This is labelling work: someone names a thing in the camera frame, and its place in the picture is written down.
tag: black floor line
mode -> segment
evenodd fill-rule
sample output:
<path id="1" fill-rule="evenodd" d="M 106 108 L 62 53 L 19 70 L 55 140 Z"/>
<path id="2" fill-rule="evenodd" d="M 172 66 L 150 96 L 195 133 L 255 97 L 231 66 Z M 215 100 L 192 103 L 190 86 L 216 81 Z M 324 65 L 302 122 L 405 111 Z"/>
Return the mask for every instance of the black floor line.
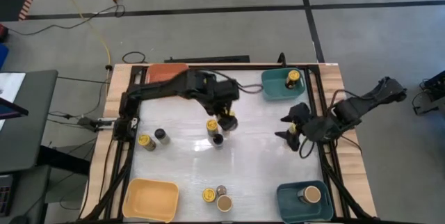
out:
<path id="1" fill-rule="evenodd" d="M 350 9 L 350 8 L 400 8 L 412 6 L 443 6 L 445 1 L 400 1 L 400 2 L 375 2 L 375 3 L 343 3 L 311 5 L 312 10 Z"/>
<path id="2" fill-rule="evenodd" d="M 311 39 L 314 43 L 315 55 L 319 63 L 325 62 L 325 57 L 323 56 L 323 51 L 321 50 L 320 39 L 318 38 L 317 27 L 315 25 L 314 15 L 312 14 L 311 4 L 309 0 L 303 0 L 305 6 L 307 23 L 309 25 L 309 32 L 311 33 Z"/>
<path id="3" fill-rule="evenodd" d="M 127 11 L 123 16 L 148 16 L 148 15 L 193 15 L 206 13 L 239 13 L 239 12 L 265 12 L 265 11 L 289 11 L 303 10 L 303 5 L 295 6 L 250 6 L 233 8 L 191 8 L 191 9 L 172 9 L 172 10 L 142 10 Z M 85 13 L 85 18 L 92 17 L 94 13 Z M 114 12 L 104 13 L 97 17 L 114 17 Z M 59 14 L 59 15 L 28 15 L 26 19 L 72 19 L 79 18 L 79 14 Z"/>
<path id="4" fill-rule="evenodd" d="M 172 10 L 139 10 L 127 11 L 123 17 L 150 16 L 150 15 L 197 15 L 206 13 L 242 13 L 242 12 L 266 12 L 266 11 L 293 11 L 293 10 L 329 10 L 329 9 L 351 9 L 351 8 L 400 8 L 411 6 L 445 6 L 445 1 L 402 1 L 382 3 L 343 3 L 325 5 L 290 5 L 290 6 L 248 6 L 232 8 L 190 8 Z M 85 18 L 92 17 L 94 13 L 82 14 Z M 114 17 L 114 13 L 104 13 L 97 17 Z M 55 14 L 55 15 L 28 15 L 26 19 L 75 19 L 79 14 Z"/>

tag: yellow label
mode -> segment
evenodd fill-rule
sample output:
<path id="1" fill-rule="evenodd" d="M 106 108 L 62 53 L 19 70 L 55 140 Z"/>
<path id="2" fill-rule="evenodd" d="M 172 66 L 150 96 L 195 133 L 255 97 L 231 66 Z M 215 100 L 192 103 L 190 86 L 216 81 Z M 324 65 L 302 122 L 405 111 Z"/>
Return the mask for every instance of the yellow label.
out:
<path id="1" fill-rule="evenodd" d="M 139 145 L 148 145 L 148 143 L 150 143 L 150 136 L 143 134 L 141 136 L 139 136 L 139 140 L 138 140 Z"/>
<path id="2" fill-rule="evenodd" d="M 287 77 L 291 80 L 291 81 L 297 81 L 300 78 L 300 73 L 297 70 L 292 70 L 289 72 L 289 74 L 287 75 Z"/>
<path id="3" fill-rule="evenodd" d="M 216 122 L 216 120 L 211 119 L 211 120 L 207 120 L 207 129 L 208 130 L 217 130 L 218 128 L 218 123 Z"/>
<path id="4" fill-rule="evenodd" d="M 291 126 L 289 127 L 289 132 L 291 132 L 291 134 L 295 134 L 297 132 L 297 126 L 294 123 L 291 123 Z"/>
<path id="5" fill-rule="evenodd" d="M 202 192 L 202 199 L 204 199 L 206 202 L 213 202 L 216 198 L 216 193 L 214 189 L 204 189 Z"/>

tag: white paper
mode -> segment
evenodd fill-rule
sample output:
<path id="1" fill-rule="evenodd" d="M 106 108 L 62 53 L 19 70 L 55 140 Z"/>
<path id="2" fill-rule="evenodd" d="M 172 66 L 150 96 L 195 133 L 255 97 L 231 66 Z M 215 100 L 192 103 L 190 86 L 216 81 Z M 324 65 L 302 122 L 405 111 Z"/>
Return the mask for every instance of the white paper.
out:
<path id="1" fill-rule="evenodd" d="M 0 98 L 13 103 L 25 75 L 25 73 L 0 73 Z M 0 120 L 0 130 L 4 122 L 5 120 Z"/>

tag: yellow cable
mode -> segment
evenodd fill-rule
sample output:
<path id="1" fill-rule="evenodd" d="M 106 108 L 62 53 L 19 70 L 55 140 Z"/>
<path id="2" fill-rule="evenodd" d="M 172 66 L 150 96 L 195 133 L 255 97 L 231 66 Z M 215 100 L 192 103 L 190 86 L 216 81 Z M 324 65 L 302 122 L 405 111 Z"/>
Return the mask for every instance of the yellow cable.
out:
<path id="1" fill-rule="evenodd" d="M 104 38 L 102 37 L 102 35 L 99 33 L 99 31 L 96 30 L 95 27 L 92 26 L 92 24 L 90 23 L 90 21 L 88 21 L 87 19 L 85 19 L 85 17 L 83 17 L 82 15 L 82 11 L 79 7 L 79 5 L 77 5 L 77 2 L 75 0 L 71 0 L 71 2 L 73 3 L 73 5 L 76 7 L 77 12 L 79 13 L 79 16 L 88 24 L 88 26 L 90 26 L 92 32 L 97 36 L 97 38 L 99 38 L 99 41 L 103 44 L 103 46 L 105 47 L 106 50 L 106 55 L 108 56 L 108 64 L 111 65 L 111 55 L 110 55 L 110 50 L 108 49 L 108 45 L 106 44 Z M 108 81 L 110 75 L 110 71 L 107 70 L 106 71 L 106 82 Z M 105 93 L 108 93 L 108 84 L 105 83 Z"/>

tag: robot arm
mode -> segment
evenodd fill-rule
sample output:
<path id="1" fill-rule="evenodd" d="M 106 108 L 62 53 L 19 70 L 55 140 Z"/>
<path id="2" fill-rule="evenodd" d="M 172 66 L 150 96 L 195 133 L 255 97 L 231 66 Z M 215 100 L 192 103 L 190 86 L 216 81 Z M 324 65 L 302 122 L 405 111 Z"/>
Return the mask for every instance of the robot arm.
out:
<path id="1" fill-rule="evenodd" d="M 142 84 L 130 87 L 120 100 L 119 115 L 115 121 L 113 137 L 119 141 L 129 141 L 131 121 L 137 116 L 139 104 L 143 100 L 169 96 L 196 99 L 209 115 L 216 115 L 218 124 L 224 130 L 237 127 L 237 119 L 230 115 L 234 100 L 239 99 L 238 83 L 234 79 L 216 81 L 214 74 L 200 70 L 186 70 L 169 81 Z"/>
<path id="2" fill-rule="evenodd" d="M 361 117 L 381 104 L 401 102 L 406 98 L 406 89 L 395 79 L 385 77 L 369 93 L 341 100 L 327 109 L 327 115 L 315 116 L 309 112 L 305 103 L 291 107 L 289 114 L 281 119 L 296 126 L 296 136 L 303 134 L 309 141 L 328 142 L 339 138 L 344 132 L 354 128 L 362 122 Z M 293 151 L 298 151 L 298 138 L 275 133 L 293 143 Z"/>

